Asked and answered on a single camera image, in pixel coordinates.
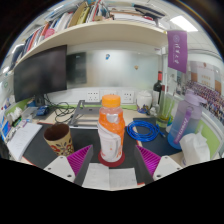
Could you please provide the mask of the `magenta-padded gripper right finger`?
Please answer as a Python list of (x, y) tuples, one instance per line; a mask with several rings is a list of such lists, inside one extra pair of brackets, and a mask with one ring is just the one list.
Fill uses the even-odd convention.
[(164, 178), (182, 169), (182, 167), (169, 156), (165, 155), (160, 157), (139, 145), (135, 146), (134, 155), (139, 164), (145, 184)]

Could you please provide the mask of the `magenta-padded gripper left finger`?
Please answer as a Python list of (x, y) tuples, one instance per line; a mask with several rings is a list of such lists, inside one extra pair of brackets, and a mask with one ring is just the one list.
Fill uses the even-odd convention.
[(44, 170), (81, 186), (92, 156), (93, 146), (89, 145), (79, 149), (68, 157), (58, 156)]

